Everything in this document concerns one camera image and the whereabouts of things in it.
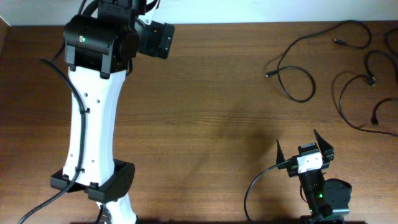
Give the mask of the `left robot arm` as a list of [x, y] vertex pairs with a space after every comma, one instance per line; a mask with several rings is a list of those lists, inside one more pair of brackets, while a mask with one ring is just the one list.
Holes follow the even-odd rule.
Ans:
[[103, 223], [137, 223], [129, 189], [135, 167], [113, 157], [121, 88], [137, 54], [165, 59], [175, 28], [153, 21], [158, 1], [94, 1], [65, 26], [72, 120], [65, 165], [50, 179], [61, 192], [84, 191]]

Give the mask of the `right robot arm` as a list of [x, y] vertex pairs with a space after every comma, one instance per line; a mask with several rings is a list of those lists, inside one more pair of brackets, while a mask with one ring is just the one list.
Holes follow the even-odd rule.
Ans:
[[277, 143], [276, 163], [289, 177], [298, 177], [300, 193], [305, 197], [310, 215], [299, 218], [300, 223], [344, 223], [349, 214], [352, 185], [340, 179], [324, 178], [323, 170], [335, 158], [334, 148], [317, 131], [316, 142], [298, 147], [298, 154], [285, 159]]

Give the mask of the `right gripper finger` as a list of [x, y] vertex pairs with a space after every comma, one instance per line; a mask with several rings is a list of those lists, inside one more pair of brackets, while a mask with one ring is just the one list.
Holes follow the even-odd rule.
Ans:
[[334, 157], [334, 148], [320, 136], [320, 134], [317, 132], [316, 129], [314, 129], [313, 132], [314, 132], [314, 135], [317, 140], [318, 147], [321, 151], [322, 156], [323, 157]]
[[285, 162], [285, 158], [284, 158], [284, 154], [282, 152], [282, 148], [280, 146], [279, 140], [277, 140], [277, 157], [276, 157], [276, 164], [277, 164], [277, 168], [279, 170], [284, 169], [284, 162]]

